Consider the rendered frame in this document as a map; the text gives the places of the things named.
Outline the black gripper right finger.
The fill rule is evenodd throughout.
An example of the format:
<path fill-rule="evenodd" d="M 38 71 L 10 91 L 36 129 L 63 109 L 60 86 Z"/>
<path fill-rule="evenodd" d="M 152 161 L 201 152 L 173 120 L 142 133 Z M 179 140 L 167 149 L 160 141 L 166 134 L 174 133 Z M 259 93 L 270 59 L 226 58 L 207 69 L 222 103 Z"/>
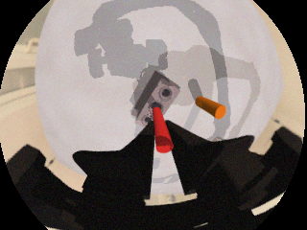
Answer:
<path fill-rule="evenodd" d="M 176 162 L 177 175 L 185 196 L 196 193 L 195 189 L 220 160 L 238 154 L 242 150 L 249 150 L 254 142 L 254 137 L 250 134 L 245 137 L 210 142 L 169 120 L 165 120 L 165 126 L 172 138 L 173 148 L 170 152 Z"/>

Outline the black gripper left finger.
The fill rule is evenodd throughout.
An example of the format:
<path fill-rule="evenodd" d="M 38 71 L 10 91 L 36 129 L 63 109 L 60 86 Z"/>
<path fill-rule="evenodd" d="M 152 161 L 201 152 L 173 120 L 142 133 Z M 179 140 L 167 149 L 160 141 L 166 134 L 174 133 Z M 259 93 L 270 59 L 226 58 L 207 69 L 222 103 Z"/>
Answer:
<path fill-rule="evenodd" d="M 137 137 L 119 150 L 77 150 L 73 160 L 87 173 L 112 177 L 112 179 L 134 180 L 139 192 L 151 199 L 153 186 L 154 122 L 150 122 Z"/>

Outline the red peg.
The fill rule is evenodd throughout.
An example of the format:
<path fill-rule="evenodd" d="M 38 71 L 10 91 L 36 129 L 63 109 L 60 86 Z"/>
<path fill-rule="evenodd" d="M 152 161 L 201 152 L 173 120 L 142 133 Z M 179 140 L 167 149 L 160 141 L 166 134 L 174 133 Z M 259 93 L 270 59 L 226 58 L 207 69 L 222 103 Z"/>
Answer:
<path fill-rule="evenodd" d="M 154 121 L 154 148 L 160 153 L 169 153 L 173 148 L 172 138 L 169 130 L 166 129 L 164 119 L 162 119 L 160 108 L 153 109 Z"/>

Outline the orange cylinder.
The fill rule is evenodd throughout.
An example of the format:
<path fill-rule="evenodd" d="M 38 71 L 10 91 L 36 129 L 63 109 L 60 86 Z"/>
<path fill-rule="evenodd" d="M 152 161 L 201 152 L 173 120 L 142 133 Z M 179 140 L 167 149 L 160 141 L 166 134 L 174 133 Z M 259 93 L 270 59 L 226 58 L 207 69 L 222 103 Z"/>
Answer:
<path fill-rule="evenodd" d="M 226 107 L 221 103 L 215 103 L 215 101 L 207 100 L 204 97 L 197 96 L 195 104 L 216 119 L 223 118 L 226 113 Z"/>

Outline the dark grey cube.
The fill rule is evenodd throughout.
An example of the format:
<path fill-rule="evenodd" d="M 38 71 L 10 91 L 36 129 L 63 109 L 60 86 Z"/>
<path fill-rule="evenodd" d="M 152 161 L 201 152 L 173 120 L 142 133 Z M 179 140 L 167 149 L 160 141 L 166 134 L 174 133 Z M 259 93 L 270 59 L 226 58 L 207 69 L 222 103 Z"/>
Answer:
<path fill-rule="evenodd" d="M 161 92 L 164 89 L 164 92 Z M 151 89 L 149 97 L 139 110 L 135 123 L 139 126 L 146 127 L 150 122 L 154 121 L 154 108 L 160 108 L 161 115 L 164 116 L 170 104 L 174 102 L 179 95 L 179 89 L 174 87 L 169 81 L 157 80 L 154 82 L 153 89 Z"/>

